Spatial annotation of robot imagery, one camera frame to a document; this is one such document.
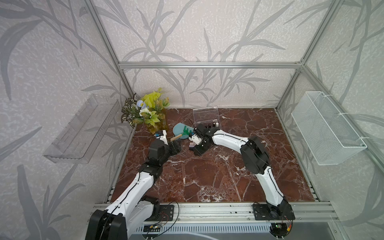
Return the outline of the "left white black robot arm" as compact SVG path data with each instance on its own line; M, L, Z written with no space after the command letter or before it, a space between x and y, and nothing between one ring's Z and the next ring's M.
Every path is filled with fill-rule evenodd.
M86 240L127 240L147 219L159 212L157 198L145 193L163 172L169 157L181 152L179 140L156 139L150 144L144 164L124 192L105 210L96 210L90 217Z

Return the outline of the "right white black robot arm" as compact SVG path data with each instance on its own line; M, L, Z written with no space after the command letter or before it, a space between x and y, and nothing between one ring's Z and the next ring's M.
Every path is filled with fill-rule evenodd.
M289 203L279 189L270 165L270 156L257 136L245 138L229 134L218 127L206 128L200 124L189 134L189 140L195 143L193 152L203 155L214 145L238 152L246 169L254 174L261 184L270 212L281 214Z

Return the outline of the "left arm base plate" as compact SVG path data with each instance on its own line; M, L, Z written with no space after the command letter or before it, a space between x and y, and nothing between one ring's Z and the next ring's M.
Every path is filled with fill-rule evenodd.
M149 222L169 222L174 219L175 205L156 205Z

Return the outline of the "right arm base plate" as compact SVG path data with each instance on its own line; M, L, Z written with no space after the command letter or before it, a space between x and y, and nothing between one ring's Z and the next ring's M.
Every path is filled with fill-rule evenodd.
M255 202L252 209L257 221L293 221L296 219L292 206L285 199L277 207L269 203L260 204Z

